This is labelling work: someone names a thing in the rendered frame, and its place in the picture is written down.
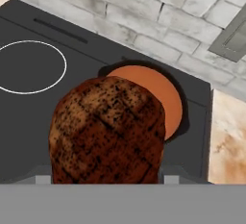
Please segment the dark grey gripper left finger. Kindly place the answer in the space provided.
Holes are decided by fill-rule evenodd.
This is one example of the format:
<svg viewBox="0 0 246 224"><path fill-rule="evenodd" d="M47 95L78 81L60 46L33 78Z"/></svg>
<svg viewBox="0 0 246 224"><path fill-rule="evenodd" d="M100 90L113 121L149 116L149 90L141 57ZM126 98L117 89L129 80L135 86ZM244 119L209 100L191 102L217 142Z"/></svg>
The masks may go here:
<svg viewBox="0 0 246 224"><path fill-rule="evenodd" d="M7 181L7 184L16 185L50 185L52 182L52 169L50 165L40 165L28 173Z"/></svg>

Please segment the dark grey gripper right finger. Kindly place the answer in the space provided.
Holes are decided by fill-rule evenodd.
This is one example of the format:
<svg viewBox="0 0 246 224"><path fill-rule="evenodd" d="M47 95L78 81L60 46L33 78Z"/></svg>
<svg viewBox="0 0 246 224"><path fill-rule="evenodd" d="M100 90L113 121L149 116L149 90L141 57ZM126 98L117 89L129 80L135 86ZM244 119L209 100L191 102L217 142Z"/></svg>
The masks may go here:
<svg viewBox="0 0 246 224"><path fill-rule="evenodd" d="M180 166L162 165L159 170L159 183L164 185L207 185L209 182L190 176Z"/></svg>

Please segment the brown grilled steak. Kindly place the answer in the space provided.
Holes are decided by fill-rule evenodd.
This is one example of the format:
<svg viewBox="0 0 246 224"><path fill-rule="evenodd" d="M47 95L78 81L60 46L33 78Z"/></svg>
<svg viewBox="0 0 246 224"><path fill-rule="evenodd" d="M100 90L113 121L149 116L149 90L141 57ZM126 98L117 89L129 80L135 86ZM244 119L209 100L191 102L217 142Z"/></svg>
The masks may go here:
<svg viewBox="0 0 246 224"><path fill-rule="evenodd" d="M55 184L156 184L165 113L146 88L118 77L87 80L55 108L49 155Z"/></svg>

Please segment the black saucepan with orange marinade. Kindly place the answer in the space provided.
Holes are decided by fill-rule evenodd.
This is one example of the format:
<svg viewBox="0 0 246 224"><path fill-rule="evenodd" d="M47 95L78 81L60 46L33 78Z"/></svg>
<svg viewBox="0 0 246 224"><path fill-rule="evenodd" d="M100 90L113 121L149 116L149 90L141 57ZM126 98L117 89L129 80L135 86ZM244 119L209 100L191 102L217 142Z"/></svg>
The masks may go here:
<svg viewBox="0 0 246 224"><path fill-rule="evenodd" d="M165 68L153 62L123 60L102 67L99 77L117 76L147 88L161 102L165 112L165 140L170 141L189 128L188 105L180 83Z"/></svg>

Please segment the black hob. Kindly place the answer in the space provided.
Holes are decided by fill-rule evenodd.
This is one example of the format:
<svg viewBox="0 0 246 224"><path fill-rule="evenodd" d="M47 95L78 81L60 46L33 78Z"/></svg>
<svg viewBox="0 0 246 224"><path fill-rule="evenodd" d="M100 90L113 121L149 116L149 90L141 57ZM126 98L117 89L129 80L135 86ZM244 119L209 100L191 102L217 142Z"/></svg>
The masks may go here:
<svg viewBox="0 0 246 224"><path fill-rule="evenodd" d="M0 184L51 172L48 132L59 100L86 79L140 63L180 92L184 116L164 149L161 175L208 179L210 85L19 0L0 6Z"/></svg>

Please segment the grey range hood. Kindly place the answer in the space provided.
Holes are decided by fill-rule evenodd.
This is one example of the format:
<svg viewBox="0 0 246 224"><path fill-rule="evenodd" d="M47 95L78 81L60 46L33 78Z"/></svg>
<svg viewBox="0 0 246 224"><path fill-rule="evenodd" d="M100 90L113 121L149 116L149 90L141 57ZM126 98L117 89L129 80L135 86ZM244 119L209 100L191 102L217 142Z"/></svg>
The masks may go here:
<svg viewBox="0 0 246 224"><path fill-rule="evenodd" d="M209 51L232 62L246 56L246 4L215 39Z"/></svg>

